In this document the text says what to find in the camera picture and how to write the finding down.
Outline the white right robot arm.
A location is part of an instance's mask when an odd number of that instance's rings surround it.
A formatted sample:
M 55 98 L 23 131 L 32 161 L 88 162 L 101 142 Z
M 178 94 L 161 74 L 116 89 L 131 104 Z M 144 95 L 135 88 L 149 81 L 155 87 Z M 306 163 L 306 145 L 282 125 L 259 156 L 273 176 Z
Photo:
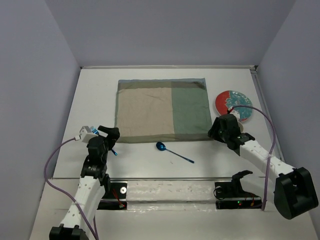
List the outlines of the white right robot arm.
M 310 172 L 295 168 L 265 150 L 249 133 L 242 133 L 233 114 L 217 117 L 208 136 L 224 143 L 238 156 L 265 173 L 265 179 L 275 184 L 273 202 L 278 212 L 291 220 L 319 205 Z

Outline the patchwork cloth placemat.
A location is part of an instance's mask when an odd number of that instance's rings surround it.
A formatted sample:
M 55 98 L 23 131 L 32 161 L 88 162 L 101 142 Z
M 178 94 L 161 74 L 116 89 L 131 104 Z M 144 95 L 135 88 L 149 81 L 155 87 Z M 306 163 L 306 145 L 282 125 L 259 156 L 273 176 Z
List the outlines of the patchwork cloth placemat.
M 120 143 L 207 141 L 212 126 L 205 78 L 118 81 Z

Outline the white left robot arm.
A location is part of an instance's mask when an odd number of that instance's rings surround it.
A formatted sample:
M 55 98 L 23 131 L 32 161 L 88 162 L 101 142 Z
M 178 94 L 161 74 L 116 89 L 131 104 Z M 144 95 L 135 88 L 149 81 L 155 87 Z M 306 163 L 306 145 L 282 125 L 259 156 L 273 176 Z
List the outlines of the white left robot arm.
M 83 162 L 75 195 L 54 185 L 49 181 L 47 169 L 43 170 L 45 182 L 56 191 L 71 199 L 59 226 L 49 232 L 51 240 L 88 240 L 90 236 L 98 239 L 96 211 L 102 199 L 110 194 L 111 179 L 107 174 L 107 157 L 120 138 L 119 128 L 98 128 L 83 126 L 79 134 L 61 143 L 81 141 L 86 144 L 88 154 Z

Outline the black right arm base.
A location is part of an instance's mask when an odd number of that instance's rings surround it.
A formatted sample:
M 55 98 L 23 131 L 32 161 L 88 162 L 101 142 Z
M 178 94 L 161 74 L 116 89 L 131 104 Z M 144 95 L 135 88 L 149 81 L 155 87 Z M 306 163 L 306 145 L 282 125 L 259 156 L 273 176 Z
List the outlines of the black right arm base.
M 243 190 L 241 179 L 253 174 L 243 170 L 235 173 L 229 181 L 214 183 L 213 195 L 217 210 L 261 209 L 262 198 L 252 192 Z

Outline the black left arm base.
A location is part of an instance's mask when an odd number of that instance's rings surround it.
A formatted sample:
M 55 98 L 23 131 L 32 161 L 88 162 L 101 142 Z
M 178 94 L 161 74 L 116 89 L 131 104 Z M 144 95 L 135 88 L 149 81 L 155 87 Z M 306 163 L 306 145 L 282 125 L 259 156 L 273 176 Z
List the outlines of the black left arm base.
M 110 189 L 104 194 L 98 210 L 124 211 L 127 209 L 128 183 L 126 181 L 112 181 Z

